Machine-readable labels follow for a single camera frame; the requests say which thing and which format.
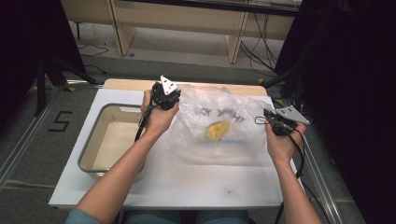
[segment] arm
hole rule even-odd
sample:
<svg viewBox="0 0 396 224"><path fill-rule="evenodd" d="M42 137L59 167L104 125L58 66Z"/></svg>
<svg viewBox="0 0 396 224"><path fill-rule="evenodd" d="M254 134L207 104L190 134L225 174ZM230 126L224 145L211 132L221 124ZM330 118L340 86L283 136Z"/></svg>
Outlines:
<svg viewBox="0 0 396 224"><path fill-rule="evenodd" d="M142 112L147 109L149 95L150 91L145 91ZM166 111L154 108L148 116L145 133L87 191L78 203L77 209L88 213L101 223L112 222L131 189L140 165L154 143L169 128L177 111L178 104Z"/></svg>
<svg viewBox="0 0 396 224"><path fill-rule="evenodd" d="M297 123L300 133L305 132L305 126ZM274 162L278 174L280 188L285 205L285 216L287 223L321 223L312 204L306 197L303 188L298 182L290 166L290 160L294 155L296 148L287 136L276 136L271 125L265 125L267 133L268 152ZM300 145L301 136L293 132L291 136Z"/></svg>

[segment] gray floor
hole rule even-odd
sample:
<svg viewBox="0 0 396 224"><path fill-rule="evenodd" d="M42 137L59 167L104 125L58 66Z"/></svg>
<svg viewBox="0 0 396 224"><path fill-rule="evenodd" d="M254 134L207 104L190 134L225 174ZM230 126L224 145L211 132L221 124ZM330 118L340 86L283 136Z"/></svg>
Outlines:
<svg viewBox="0 0 396 224"><path fill-rule="evenodd" d="M76 26L70 23L77 36ZM239 84L257 84L260 78L271 78L271 74L259 64L250 65L249 58L239 53L236 64L228 63L225 38L222 35L204 35L187 32L138 29L131 49L126 56L120 56L114 42L110 26L83 23L80 25L81 40L78 45L94 44L108 51L95 57L83 56L85 64L93 64L107 71L100 73L93 67L87 71L97 79L109 77L153 79L166 75L174 80L223 82ZM247 46L253 48L257 39L245 38ZM271 48L278 54L282 41L270 41ZM95 47L81 49L82 54L94 54L103 51ZM257 47L257 54L265 58L263 45ZM254 72L250 66L266 72L266 76ZM279 86L268 90L270 96L277 97ZM0 191L1 223L63 223L67 211L50 208L48 200L53 187L57 184L68 156L76 142L86 115L91 106L96 89L77 88L75 91L63 91L54 103L34 141L21 158L9 180L23 183L8 184ZM0 164L7 159L10 151L17 145L35 113L36 93L31 90L20 105L18 112L7 125L7 132L0 137ZM49 129L60 128L54 124L60 111L71 111L62 118L70 120L65 132L54 133ZM324 175L328 188L339 208L344 223L364 223L358 207L351 198L336 165L329 162L331 155L316 128L311 125L306 133L309 145ZM305 168L302 180L316 193L315 185ZM324 216L317 203L308 194L320 217ZM250 216L258 223L273 223L276 208L250 210Z"/></svg>

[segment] forearm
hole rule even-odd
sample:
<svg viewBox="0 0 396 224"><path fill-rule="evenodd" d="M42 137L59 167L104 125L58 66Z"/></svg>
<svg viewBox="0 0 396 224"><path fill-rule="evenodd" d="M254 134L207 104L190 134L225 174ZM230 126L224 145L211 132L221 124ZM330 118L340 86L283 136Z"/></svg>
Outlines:
<svg viewBox="0 0 396 224"><path fill-rule="evenodd" d="M141 164L160 136L161 133L144 133L90 188L77 208L101 223L111 222L120 211Z"/></svg>
<svg viewBox="0 0 396 224"><path fill-rule="evenodd" d="M277 165L276 170L285 205L286 222L321 223L312 204L306 197L303 188L289 165Z"/></svg>

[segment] teal sleeve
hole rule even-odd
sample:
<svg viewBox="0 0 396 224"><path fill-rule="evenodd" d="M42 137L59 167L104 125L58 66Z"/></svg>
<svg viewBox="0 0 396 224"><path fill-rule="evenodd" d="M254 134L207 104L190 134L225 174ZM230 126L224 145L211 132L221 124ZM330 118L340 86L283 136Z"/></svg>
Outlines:
<svg viewBox="0 0 396 224"><path fill-rule="evenodd" d="M72 209L64 224L99 224L93 217L79 209Z"/></svg>

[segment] black curtain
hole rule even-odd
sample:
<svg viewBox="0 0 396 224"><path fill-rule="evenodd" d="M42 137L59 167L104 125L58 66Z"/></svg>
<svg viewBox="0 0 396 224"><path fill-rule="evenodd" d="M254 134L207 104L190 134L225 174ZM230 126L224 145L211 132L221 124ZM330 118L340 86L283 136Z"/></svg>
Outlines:
<svg viewBox="0 0 396 224"><path fill-rule="evenodd" d="M68 70L59 62L84 74L85 68L59 0L0 1L0 32L3 127L35 81L37 58L42 59L43 71L54 85L65 83L62 71Z"/></svg>
<svg viewBox="0 0 396 224"><path fill-rule="evenodd" d="M349 1L349 6L349 11L337 7L331 12L334 26L319 54L309 58L315 62L297 75L304 81L304 100L364 219L392 223L396 218L396 2L357 0ZM306 26L303 20L295 21L277 69L287 69L304 52L300 46L309 42L300 42L299 31L309 33Z"/></svg>

